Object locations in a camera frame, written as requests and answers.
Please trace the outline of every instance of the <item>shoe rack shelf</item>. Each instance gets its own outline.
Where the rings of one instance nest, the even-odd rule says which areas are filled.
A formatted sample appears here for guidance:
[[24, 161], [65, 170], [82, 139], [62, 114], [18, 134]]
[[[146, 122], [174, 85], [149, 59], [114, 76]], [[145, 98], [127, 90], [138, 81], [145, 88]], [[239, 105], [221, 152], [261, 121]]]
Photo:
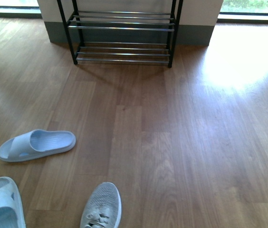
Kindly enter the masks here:
[[[74, 64], [78, 61], [125, 62], [144, 64], [167, 64], [172, 67], [177, 32], [183, 0], [172, 0], [171, 12], [121, 12], [121, 11], [80, 11], [77, 1], [72, 0], [73, 13], [67, 20], [61, 0], [57, 0], [63, 21], [69, 49]], [[78, 30], [79, 44], [74, 48], [70, 31]], [[84, 35], [92, 30], [113, 31], [116, 41], [88, 41]], [[164, 42], [120, 42], [120, 34], [140, 37], [144, 32], [155, 32], [164, 37]]]

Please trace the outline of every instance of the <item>window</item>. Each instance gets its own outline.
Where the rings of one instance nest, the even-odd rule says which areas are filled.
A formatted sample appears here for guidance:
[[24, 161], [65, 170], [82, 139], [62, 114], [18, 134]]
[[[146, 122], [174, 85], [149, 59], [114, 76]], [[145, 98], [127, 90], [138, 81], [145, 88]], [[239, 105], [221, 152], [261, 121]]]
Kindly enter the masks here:
[[224, 0], [221, 13], [268, 14], [268, 0]]
[[37, 0], [0, 0], [0, 7], [38, 7]]

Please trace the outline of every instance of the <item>white slide sandal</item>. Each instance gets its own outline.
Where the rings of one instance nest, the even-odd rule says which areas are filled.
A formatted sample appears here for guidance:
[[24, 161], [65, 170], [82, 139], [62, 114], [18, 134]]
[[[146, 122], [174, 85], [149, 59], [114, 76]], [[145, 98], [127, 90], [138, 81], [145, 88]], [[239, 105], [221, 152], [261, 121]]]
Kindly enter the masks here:
[[0, 228], [25, 228], [20, 193], [9, 177], [0, 177]]
[[76, 137], [68, 131], [34, 131], [7, 140], [0, 147], [0, 159], [23, 162], [71, 150]]
[[118, 228], [121, 198], [117, 187], [104, 182], [93, 191], [82, 213], [80, 228]]

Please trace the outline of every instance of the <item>sneaker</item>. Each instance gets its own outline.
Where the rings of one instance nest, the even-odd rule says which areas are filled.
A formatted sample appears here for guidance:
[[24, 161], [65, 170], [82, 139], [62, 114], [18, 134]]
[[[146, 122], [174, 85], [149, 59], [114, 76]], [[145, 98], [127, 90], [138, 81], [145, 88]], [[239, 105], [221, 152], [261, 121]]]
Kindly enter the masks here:
[[80, 228], [118, 228], [121, 199], [116, 186], [100, 184], [92, 193], [83, 211]]

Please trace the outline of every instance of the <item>shoelace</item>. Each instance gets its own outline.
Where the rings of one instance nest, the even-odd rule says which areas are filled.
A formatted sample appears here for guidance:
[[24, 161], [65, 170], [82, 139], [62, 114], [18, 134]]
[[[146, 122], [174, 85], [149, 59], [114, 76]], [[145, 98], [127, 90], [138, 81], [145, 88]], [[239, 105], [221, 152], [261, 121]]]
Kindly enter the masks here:
[[103, 212], [93, 211], [86, 216], [89, 219], [85, 228], [105, 228], [108, 224], [109, 216]]

